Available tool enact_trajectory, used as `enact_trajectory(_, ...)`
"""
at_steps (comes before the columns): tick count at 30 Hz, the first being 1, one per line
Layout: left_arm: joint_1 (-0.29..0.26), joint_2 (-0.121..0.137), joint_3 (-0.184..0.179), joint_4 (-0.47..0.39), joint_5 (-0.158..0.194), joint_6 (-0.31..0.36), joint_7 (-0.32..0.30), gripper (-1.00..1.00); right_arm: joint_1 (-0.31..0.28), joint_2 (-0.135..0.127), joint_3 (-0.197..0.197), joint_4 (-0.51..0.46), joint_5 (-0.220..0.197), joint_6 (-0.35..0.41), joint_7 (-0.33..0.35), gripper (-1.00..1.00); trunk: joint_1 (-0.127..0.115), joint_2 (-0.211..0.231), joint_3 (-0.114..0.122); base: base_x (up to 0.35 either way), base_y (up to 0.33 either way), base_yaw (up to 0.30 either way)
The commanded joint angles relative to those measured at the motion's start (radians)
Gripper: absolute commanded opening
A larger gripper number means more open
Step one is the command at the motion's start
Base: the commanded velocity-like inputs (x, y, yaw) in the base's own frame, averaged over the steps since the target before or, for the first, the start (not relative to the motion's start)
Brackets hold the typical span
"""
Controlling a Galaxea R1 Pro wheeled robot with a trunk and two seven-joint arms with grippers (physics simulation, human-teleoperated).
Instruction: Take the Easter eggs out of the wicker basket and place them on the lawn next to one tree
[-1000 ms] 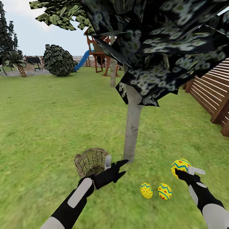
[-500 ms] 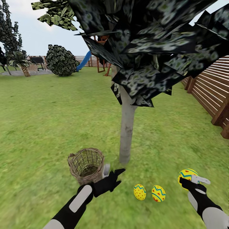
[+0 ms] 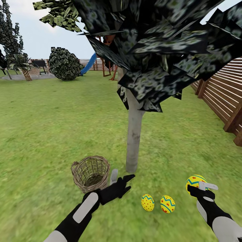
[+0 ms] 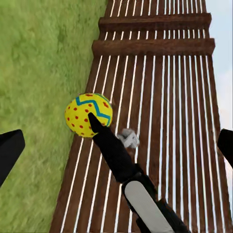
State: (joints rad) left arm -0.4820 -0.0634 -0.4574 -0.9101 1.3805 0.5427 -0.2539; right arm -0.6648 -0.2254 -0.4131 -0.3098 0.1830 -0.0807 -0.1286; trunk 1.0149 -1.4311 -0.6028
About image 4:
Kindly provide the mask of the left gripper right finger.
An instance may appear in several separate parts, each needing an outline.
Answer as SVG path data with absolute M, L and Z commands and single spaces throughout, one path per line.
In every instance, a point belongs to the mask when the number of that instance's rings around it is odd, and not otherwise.
M 225 127 L 221 127 L 217 146 L 225 155 L 230 166 L 233 167 L 233 131 L 225 132 Z

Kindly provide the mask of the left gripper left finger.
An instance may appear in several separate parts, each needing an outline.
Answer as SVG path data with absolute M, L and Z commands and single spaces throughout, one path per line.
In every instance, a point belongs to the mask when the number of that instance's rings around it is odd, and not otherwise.
M 25 148 L 22 130 L 0 134 L 0 186 Z

